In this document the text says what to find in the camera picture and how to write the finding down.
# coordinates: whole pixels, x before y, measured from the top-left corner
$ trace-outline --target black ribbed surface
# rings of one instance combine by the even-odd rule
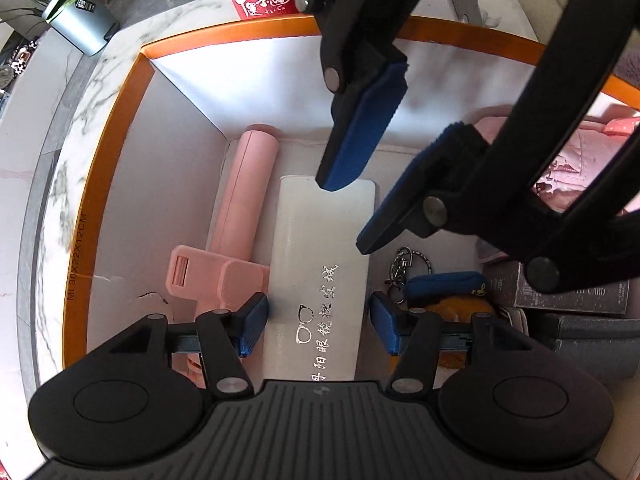
[[[610,480],[594,463],[515,472],[453,446],[419,404],[375,383],[270,381],[257,397],[221,403],[193,440],[154,463],[120,471],[51,461],[37,480]]]

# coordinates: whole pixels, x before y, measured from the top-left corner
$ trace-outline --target flower pot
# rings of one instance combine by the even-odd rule
[[[51,0],[42,18],[87,56],[102,50],[120,28],[99,0]]]

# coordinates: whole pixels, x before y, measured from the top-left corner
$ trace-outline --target circular black cover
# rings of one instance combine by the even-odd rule
[[[598,381],[547,349],[491,351],[443,385],[445,425],[470,448],[503,463],[551,465],[593,450],[613,419]]]
[[[190,380],[144,354],[90,356],[43,384],[29,405],[36,440],[88,466],[142,462],[175,447],[202,417]]]

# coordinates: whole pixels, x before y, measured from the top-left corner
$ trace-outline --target black label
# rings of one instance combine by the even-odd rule
[[[94,12],[95,4],[88,0],[77,0],[76,9],[86,10],[87,12]]]

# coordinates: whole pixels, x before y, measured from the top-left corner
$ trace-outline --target pink handle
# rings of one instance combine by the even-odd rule
[[[209,251],[249,260],[278,141],[258,130],[242,134]]]

